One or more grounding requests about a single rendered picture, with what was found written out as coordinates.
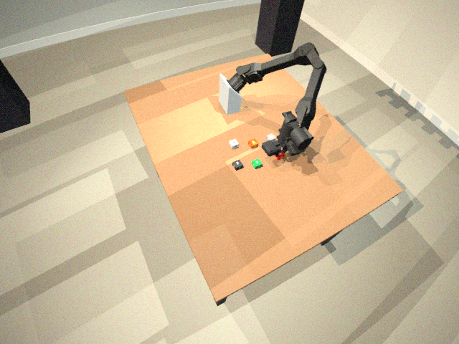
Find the red block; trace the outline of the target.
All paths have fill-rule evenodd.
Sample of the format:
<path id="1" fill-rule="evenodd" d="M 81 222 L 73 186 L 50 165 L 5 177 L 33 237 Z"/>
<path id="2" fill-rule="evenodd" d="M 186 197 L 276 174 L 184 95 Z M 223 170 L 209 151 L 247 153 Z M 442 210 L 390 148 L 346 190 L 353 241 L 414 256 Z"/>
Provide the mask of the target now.
<path id="1" fill-rule="evenodd" d="M 275 157 L 276 157 L 278 160 L 280 160 L 280 159 L 284 158 L 284 156 L 285 156 L 285 154 L 282 152 L 282 153 L 279 154 L 278 157 L 276 157 L 276 156 L 275 156 Z"/>

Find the green block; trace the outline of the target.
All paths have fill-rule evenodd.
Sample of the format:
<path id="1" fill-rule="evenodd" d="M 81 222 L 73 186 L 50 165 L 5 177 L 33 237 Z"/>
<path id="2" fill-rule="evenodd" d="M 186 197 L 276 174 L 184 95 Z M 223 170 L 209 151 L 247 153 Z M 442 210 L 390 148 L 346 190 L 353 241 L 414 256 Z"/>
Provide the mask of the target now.
<path id="1" fill-rule="evenodd" d="M 255 169 L 257 169 L 257 168 L 259 168 L 259 167 L 262 167 L 262 163 L 261 163 L 261 161 L 259 160 L 259 158 L 253 160 L 251 164 L 252 164 L 252 166 L 253 166 Z"/>

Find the orange block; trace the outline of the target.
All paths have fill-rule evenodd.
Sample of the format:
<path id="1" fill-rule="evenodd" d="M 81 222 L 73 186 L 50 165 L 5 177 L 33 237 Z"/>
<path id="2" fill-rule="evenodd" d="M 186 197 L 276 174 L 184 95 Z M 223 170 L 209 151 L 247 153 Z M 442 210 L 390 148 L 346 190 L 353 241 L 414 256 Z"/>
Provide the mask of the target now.
<path id="1" fill-rule="evenodd" d="M 251 148 L 255 148 L 255 147 L 258 147 L 259 143 L 255 139 L 252 139 L 248 141 L 248 144 Z"/>

